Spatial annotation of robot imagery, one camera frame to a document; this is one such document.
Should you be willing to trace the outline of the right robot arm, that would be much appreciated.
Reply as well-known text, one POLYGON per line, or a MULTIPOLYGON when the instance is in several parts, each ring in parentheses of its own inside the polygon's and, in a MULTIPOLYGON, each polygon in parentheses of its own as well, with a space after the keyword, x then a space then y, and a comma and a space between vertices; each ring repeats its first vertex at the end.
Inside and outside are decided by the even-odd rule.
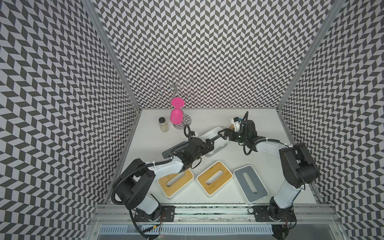
POLYGON ((306 185, 320 175, 316 161, 305 144, 287 145, 276 139, 257 134, 255 123, 241 119, 237 127, 224 129, 218 135, 224 140, 239 143, 246 156, 252 152, 268 154, 281 161, 284 182, 278 193, 270 199, 269 218, 274 222, 294 218, 294 201, 306 185))

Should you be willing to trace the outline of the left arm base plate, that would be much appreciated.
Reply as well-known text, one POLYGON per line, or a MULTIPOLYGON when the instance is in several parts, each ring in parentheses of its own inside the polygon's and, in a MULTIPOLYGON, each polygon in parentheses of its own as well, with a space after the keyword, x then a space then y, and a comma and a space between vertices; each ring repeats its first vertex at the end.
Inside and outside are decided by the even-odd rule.
POLYGON ((134 214, 136 222, 173 222, 175 217, 175 206, 160 205, 152 214, 147 214, 143 210, 137 209, 134 214))

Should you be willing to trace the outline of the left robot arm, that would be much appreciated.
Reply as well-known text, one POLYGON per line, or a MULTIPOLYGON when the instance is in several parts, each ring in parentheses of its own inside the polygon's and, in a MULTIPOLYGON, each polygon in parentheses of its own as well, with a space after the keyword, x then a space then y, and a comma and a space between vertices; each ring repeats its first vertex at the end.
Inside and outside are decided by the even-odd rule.
POLYGON ((139 209, 147 215, 156 215, 161 204, 148 194, 152 184, 170 174, 190 169, 193 162, 215 149, 219 138, 219 135, 206 140, 192 137, 170 149, 169 157, 161 161, 133 160, 113 183, 112 203, 125 206, 128 210, 139 209))

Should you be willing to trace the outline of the all white tissue box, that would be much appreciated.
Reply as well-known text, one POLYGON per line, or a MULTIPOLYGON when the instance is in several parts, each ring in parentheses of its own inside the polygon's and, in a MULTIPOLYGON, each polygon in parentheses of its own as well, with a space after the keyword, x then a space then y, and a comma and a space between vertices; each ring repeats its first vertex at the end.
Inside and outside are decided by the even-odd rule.
POLYGON ((211 140, 214 143, 214 149, 210 151, 209 153, 205 154, 204 156, 209 158, 212 157, 214 154, 218 153, 222 149, 224 149, 228 144, 229 140, 224 140, 220 135, 219 132, 222 131, 223 128, 216 127, 212 129, 211 131, 205 133, 204 135, 200 136, 200 139, 202 141, 211 140))

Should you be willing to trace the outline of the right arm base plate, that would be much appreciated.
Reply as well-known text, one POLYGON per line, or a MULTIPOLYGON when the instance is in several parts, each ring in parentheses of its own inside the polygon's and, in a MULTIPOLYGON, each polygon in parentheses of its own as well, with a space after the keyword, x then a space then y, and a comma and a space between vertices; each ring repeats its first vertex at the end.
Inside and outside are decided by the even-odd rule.
POLYGON ((295 223, 297 221, 294 208, 280 209, 278 207, 257 205, 251 206, 247 212, 255 217, 256 222, 295 223))

